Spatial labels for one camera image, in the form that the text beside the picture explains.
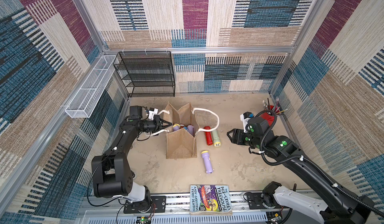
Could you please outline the light green flashlight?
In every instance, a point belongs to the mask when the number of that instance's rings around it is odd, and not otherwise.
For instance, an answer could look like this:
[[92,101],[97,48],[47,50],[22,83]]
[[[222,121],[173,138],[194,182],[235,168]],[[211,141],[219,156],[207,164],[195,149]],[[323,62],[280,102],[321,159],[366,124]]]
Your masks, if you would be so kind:
[[217,130],[213,130],[212,131],[212,138],[213,138],[213,145],[214,145],[214,147],[220,147],[222,145]]

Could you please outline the red flashlight row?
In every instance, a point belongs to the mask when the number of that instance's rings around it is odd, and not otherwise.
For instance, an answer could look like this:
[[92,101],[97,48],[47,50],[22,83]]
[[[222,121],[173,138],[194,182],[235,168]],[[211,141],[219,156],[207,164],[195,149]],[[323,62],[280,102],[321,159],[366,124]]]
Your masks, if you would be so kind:
[[[210,129],[211,129],[211,127],[209,127],[209,126],[204,127],[204,130],[210,130]],[[214,144],[213,138],[212,138],[212,133],[211,132],[205,132],[205,136],[206,136],[207,145],[212,146]]]

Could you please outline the burlap tote bag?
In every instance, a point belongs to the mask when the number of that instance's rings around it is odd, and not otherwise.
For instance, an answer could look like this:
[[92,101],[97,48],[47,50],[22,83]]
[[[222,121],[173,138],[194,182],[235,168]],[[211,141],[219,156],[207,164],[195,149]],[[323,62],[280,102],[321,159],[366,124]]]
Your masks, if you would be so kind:
[[[216,125],[210,130],[204,130],[198,124],[197,113],[202,112],[216,117]],[[178,131],[173,131],[173,127],[156,132],[155,134],[166,133],[167,138],[167,159],[189,159],[197,157],[197,136],[202,132],[212,132],[219,127],[220,118],[211,110],[193,107],[190,103],[175,109],[170,103],[167,104],[164,110],[159,112],[163,116],[163,120],[174,124],[183,124],[185,127],[188,125],[194,126],[194,136],[189,134],[188,131],[180,128]]]

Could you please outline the purple flashlight row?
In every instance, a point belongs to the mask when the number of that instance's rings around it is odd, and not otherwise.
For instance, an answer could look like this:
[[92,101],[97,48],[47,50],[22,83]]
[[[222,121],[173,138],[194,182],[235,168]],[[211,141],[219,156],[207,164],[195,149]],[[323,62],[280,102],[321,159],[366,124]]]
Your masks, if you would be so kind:
[[214,169],[211,163],[210,154],[208,151],[201,152],[202,159],[204,161],[205,169],[207,174],[212,174]]

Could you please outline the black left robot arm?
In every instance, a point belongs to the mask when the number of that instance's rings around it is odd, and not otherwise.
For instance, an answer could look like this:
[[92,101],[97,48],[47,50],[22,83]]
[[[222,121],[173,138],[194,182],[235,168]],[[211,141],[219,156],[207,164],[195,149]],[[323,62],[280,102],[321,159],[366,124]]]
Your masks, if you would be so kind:
[[124,199],[130,204],[152,204],[147,187],[134,182],[133,172],[128,162],[128,153],[134,141],[141,134],[156,136],[168,132],[172,126],[160,117],[169,114],[168,110],[131,106],[129,115],[121,122],[119,133],[111,147],[102,155],[92,159],[92,181],[97,198]]

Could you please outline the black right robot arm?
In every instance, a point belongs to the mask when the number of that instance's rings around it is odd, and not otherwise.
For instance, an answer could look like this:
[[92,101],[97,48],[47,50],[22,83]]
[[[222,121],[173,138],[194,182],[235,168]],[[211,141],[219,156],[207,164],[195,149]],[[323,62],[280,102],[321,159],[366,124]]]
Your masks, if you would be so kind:
[[359,197],[340,185],[288,137],[274,135],[267,120],[246,112],[241,121],[244,129],[227,133],[233,144],[248,146],[250,154],[261,156],[270,166],[283,165],[320,196],[313,199],[271,182],[262,194],[268,208],[278,204],[324,224],[364,224],[372,212],[383,215],[369,197]]

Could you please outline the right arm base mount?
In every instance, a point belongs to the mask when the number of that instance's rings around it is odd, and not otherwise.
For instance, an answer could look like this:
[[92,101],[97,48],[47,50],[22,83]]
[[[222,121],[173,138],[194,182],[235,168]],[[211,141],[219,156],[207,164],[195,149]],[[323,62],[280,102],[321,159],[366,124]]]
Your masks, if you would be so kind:
[[246,192],[243,194],[243,198],[248,203],[250,210],[289,209],[286,206],[279,205],[273,195],[269,194]]

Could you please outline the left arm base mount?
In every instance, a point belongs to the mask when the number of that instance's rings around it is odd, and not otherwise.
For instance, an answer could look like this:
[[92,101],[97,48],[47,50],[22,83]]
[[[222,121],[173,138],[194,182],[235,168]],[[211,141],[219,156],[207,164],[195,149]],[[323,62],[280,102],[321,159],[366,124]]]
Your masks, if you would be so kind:
[[126,201],[124,214],[150,214],[155,210],[155,214],[164,213],[167,204],[166,196],[151,196],[141,202],[129,203]]

